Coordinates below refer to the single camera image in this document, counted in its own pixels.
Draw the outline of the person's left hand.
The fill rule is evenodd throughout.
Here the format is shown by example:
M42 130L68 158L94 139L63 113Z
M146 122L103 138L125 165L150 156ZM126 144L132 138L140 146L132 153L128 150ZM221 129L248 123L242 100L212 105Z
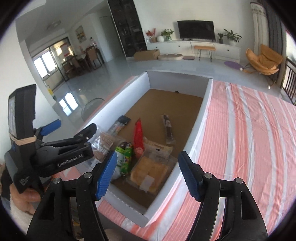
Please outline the person's left hand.
M20 211L34 215L36 209L33 203L40 202L41 196L34 189L26 189L23 193L19 193L14 184L10 185L11 201Z

